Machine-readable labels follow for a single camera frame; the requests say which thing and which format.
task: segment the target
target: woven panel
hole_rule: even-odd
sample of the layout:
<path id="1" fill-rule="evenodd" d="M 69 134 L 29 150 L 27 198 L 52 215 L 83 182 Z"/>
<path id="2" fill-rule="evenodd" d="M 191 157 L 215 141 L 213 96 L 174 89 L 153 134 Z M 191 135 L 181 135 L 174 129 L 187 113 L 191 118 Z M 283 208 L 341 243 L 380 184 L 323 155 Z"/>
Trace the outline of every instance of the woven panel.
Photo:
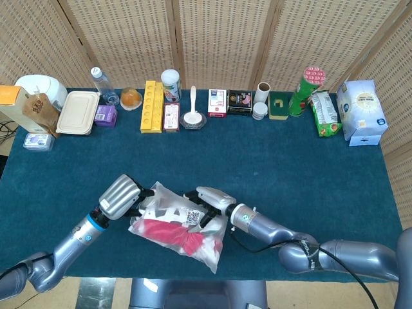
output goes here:
<path id="1" fill-rule="evenodd" d="M 66 87 L 92 86 L 90 62 L 49 1 L 2 1 L 0 29 L 0 84 L 45 74 Z"/>
<path id="2" fill-rule="evenodd" d="M 402 227 L 412 227 L 412 158 L 389 167 L 388 174 Z"/>
<path id="3" fill-rule="evenodd" d="M 389 129 L 381 146 L 384 153 L 412 141 L 412 16 L 408 17 L 358 79 L 374 79 Z"/>
<path id="4" fill-rule="evenodd" d="M 114 87 L 144 88 L 174 67 L 164 1 L 68 0 L 68 6 Z"/>
<path id="5" fill-rule="evenodd" d="M 187 87 L 248 89 L 270 1 L 181 0 Z"/>
<path id="6" fill-rule="evenodd" d="M 285 1 L 262 79 L 293 91 L 307 66 L 326 70 L 333 86 L 398 0 Z"/>

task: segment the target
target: orange box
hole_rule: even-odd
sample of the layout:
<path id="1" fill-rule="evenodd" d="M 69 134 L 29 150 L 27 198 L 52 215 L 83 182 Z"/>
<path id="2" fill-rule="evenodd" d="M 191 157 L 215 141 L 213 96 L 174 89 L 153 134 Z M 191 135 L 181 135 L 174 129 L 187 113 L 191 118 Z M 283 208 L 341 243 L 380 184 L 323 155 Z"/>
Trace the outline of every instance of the orange box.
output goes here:
<path id="1" fill-rule="evenodd" d="M 23 87 L 0 85 L 0 112 L 30 133 L 48 133 L 46 128 L 23 115 L 23 106 L 28 97 Z"/>

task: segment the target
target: red can lid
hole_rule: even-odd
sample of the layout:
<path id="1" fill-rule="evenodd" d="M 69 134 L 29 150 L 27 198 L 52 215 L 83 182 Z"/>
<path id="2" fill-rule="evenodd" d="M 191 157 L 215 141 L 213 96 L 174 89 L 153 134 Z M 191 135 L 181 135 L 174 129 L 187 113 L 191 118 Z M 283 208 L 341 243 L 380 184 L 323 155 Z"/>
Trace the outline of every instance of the red can lid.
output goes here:
<path id="1" fill-rule="evenodd" d="M 304 70 L 303 77 L 311 84 L 321 85 L 326 79 L 326 74 L 317 66 L 309 66 Z"/>

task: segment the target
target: brown paper bag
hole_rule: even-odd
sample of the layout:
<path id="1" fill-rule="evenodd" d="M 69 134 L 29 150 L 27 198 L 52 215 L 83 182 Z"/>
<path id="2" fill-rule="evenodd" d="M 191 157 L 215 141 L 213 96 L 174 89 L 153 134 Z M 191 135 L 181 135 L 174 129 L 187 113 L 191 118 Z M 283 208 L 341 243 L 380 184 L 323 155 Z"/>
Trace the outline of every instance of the brown paper bag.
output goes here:
<path id="1" fill-rule="evenodd" d="M 24 104 L 23 114 L 45 127 L 54 137 L 59 137 L 60 133 L 56 132 L 56 127 L 60 111 L 52 106 L 46 94 L 30 95 Z"/>

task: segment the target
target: white food container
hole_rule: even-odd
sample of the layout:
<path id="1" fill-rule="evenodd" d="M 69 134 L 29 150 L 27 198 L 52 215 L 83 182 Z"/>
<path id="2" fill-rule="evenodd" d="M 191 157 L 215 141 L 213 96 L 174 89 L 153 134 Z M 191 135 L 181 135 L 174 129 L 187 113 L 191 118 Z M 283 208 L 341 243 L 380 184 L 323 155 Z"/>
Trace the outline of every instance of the white food container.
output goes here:
<path id="1" fill-rule="evenodd" d="M 54 136 L 48 133 L 28 133 L 23 147 L 28 150 L 47 151 L 53 148 Z"/>
<path id="2" fill-rule="evenodd" d="M 66 88 L 57 79 L 47 75 L 25 75 L 17 79 L 15 85 L 23 87 L 31 95 L 37 90 L 45 93 L 50 103 L 59 111 L 66 101 Z"/>
<path id="3" fill-rule="evenodd" d="M 72 91 L 68 94 L 57 122 L 56 132 L 88 135 L 95 119 L 100 93 Z"/>

